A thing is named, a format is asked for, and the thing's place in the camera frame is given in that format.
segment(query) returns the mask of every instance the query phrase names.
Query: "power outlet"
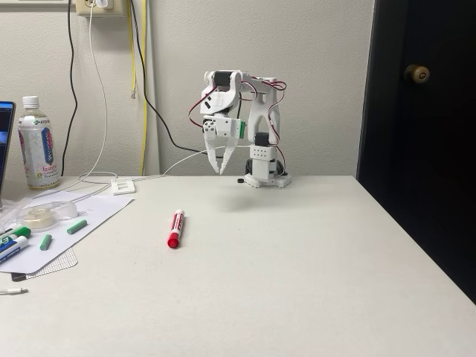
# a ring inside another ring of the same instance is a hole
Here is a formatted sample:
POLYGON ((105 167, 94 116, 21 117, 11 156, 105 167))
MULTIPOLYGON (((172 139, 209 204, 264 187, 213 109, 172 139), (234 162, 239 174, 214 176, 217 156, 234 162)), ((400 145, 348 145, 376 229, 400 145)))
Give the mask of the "power outlet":
MULTIPOLYGON (((124 0, 109 0, 114 2, 112 9, 94 6, 93 17, 124 17, 126 16, 126 2, 124 0)), ((89 17, 91 15, 89 0, 76 0, 76 14, 89 17)))

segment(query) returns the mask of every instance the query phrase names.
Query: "bottle cap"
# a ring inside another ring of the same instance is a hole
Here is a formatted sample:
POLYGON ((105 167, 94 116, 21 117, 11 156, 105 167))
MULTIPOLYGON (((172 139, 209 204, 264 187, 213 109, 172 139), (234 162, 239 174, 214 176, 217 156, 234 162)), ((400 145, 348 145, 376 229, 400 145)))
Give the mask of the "bottle cap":
POLYGON ((23 97, 23 108, 25 109, 35 109, 39 108, 39 99, 36 95, 27 95, 23 97))

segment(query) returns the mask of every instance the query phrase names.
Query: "white wall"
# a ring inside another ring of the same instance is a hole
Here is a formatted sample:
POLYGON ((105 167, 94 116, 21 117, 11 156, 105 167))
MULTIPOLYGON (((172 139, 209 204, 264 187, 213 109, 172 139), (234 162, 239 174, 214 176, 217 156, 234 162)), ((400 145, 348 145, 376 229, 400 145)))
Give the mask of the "white wall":
MULTIPOLYGON (((152 1, 159 111, 177 141, 203 148, 187 109, 203 74, 242 69, 288 83, 282 149, 298 175, 355 175, 373 0, 152 1)), ((199 121, 199 112, 193 117, 199 121)), ((227 174, 243 174, 237 149, 227 174)), ((161 132, 161 166, 186 156, 161 132)), ((173 171, 214 174, 204 155, 173 171)))
MULTIPOLYGON (((141 9, 136 0, 136 10, 141 9)), ((289 171, 298 175, 354 175, 373 18, 373 0, 149 0, 158 110, 176 141, 204 148, 187 109, 204 88, 205 71, 242 69, 288 83, 281 147, 289 171)), ((60 160, 73 109, 68 70, 70 48, 65 7, 0 8, 0 98, 21 104, 37 94, 54 124, 60 160)), ((100 87, 91 63, 88 19, 71 14, 77 56, 74 81, 80 108, 70 140, 66 174, 87 172, 103 135, 100 87)), ((99 170, 135 175, 141 157, 142 103, 130 98, 131 59, 126 19, 96 19, 94 48, 109 106, 109 136, 99 170)), ((244 106, 242 118, 248 114, 244 106)), ((194 112, 195 119, 200 114, 194 112)), ((155 117, 149 116, 147 173, 159 157, 155 117)), ((162 171, 189 155, 170 143, 162 125, 162 171)), ((243 173, 246 149, 237 149, 227 174, 243 173)), ((174 169, 183 175, 213 175, 200 155, 174 169)), ((13 133, 7 179, 23 177, 13 133)))
MULTIPOLYGON (((50 117, 61 162, 74 100, 69 86, 71 52, 66 7, 0 7, 0 98, 17 102, 23 95, 39 95, 50 117)), ((91 61, 88 19, 71 13, 75 47, 74 84, 80 102, 68 148, 66 175, 88 172, 103 140, 104 109, 100 84, 91 61)), ((93 43, 106 89, 109 128, 98 170, 137 175, 141 155, 141 119, 138 100, 131 99, 131 56, 126 19, 93 21, 93 43)), ((24 179, 16 125, 12 134, 7 180, 24 179)))

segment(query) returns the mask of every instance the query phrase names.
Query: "green chalk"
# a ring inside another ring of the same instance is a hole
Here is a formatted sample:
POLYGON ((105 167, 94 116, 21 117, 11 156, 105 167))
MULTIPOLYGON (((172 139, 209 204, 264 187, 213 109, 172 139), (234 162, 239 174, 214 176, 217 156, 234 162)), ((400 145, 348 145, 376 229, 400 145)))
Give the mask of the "green chalk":
POLYGON ((51 234, 45 235, 45 238, 43 238, 42 244, 39 245, 39 248, 42 251, 47 251, 48 247, 50 246, 51 243, 51 234))
POLYGON ((72 225, 70 228, 68 228, 66 231, 69 233, 69 234, 75 234, 76 232, 78 232, 81 228, 87 226, 88 222, 83 219, 82 221, 79 221, 77 224, 75 225, 72 225))

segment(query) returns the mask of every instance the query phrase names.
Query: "marker cap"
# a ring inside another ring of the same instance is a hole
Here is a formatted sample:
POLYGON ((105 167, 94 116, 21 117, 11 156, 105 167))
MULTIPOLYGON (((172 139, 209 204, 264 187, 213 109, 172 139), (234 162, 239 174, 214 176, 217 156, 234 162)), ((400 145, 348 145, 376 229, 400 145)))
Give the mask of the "marker cap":
POLYGON ((176 232, 172 232, 170 235, 169 235, 169 240, 167 240, 167 244, 169 245, 169 247, 171 248, 177 248, 179 246, 179 234, 176 233, 176 232))
POLYGON ((17 235, 18 237, 24 236, 29 238, 31 235, 31 229, 22 225, 20 227, 14 228, 11 233, 17 235))

